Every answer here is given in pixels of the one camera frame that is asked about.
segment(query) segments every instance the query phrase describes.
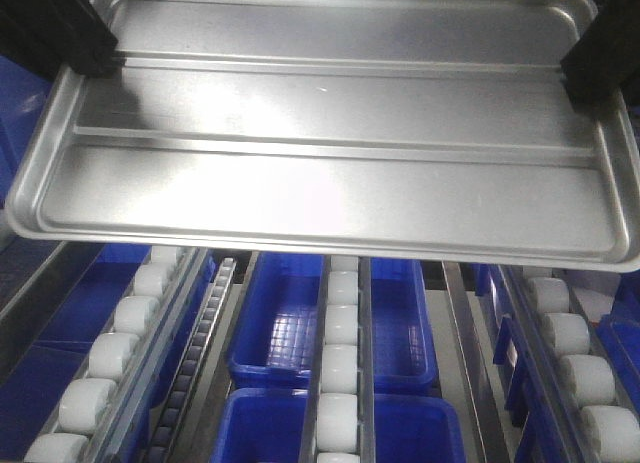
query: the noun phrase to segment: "metal tray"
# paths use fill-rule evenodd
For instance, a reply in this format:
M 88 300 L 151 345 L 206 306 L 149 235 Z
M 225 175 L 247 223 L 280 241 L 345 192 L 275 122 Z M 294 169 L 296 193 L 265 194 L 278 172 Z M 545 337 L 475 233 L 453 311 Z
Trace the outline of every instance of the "metal tray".
M 630 270 L 619 95 L 574 109 L 589 0 L 94 0 L 8 201 L 35 238 Z

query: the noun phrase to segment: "blue crate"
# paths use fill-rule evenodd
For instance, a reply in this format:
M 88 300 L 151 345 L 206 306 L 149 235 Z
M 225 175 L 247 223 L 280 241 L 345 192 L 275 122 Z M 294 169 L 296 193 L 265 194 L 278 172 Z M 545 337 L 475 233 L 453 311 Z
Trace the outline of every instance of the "blue crate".
M 260 256 L 227 353 L 237 387 L 308 387 L 322 263 Z M 376 391 L 426 394 L 437 365 L 420 265 L 374 258 L 371 272 Z
M 37 346 L 22 357 L 0 386 L 0 459 L 22 461 L 83 359 Z
M 227 401 L 211 463 L 296 463 L 307 394 L 245 388 Z M 377 395 L 378 463 L 463 463 L 458 418 L 444 400 Z
M 36 344 L 87 353 L 148 252 L 146 245 L 105 245 Z
M 0 56 L 0 199 L 24 156 L 51 84 Z
M 637 411 L 640 411 L 640 323 L 605 316 L 596 329 Z

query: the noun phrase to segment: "white roller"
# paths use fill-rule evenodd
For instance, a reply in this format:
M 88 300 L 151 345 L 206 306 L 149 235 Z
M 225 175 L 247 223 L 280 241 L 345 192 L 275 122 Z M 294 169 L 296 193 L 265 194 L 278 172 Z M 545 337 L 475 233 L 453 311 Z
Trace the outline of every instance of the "white roller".
M 149 261 L 151 263 L 164 263 L 172 270 L 180 263 L 180 258 L 184 254 L 184 248 L 179 246 L 152 246 Z
M 553 268 L 543 268 L 541 266 L 523 266 L 522 276 L 525 280 L 529 278 L 551 278 L 553 276 Z
M 591 341 L 589 328 L 580 315 L 572 313 L 547 313 L 542 315 L 541 329 L 553 352 L 559 358 L 564 355 L 586 355 Z
M 329 305 L 324 321 L 324 341 L 327 345 L 358 344 L 358 307 Z
M 358 443 L 358 397 L 322 393 L 318 398 L 316 444 L 319 451 L 355 453 Z
M 358 273 L 332 271 L 329 273 L 328 305 L 358 304 Z
M 538 313 L 568 313 L 569 288 L 559 278 L 531 278 L 529 288 L 533 306 Z
M 358 347 L 354 345 L 325 345 L 322 349 L 322 393 L 350 393 L 358 391 Z
M 70 433 L 40 435 L 24 457 L 26 463 L 76 463 L 88 438 Z
M 60 398 L 58 421 L 62 429 L 92 435 L 115 390 L 116 383 L 104 378 L 73 380 Z
M 320 453 L 316 463 L 360 463 L 360 457 L 349 453 Z
M 158 308 L 158 299 L 153 296 L 127 296 L 116 306 L 113 326 L 118 333 L 133 333 L 144 336 Z
M 332 256 L 331 271 L 358 271 L 358 257 L 338 255 Z
M 585 406 L 581 411 L 593 449 L 603 463 L 640 461 L 640 426 L 619 406 Z
M 560 374 L 581 408 L 610 405 L 616 397 L 613 372 L 607 360 L 600 356 L 563 356 L 560 358 Z
M 132 333 L 103 333 L 89 352 L 89 376 L 120 381 L 140 341 Z
M 138 296 L 155 296 L 162 298 L 169 284 L 171 268 L 164 263 L 141 265 L 133 277 L 133 294 Z

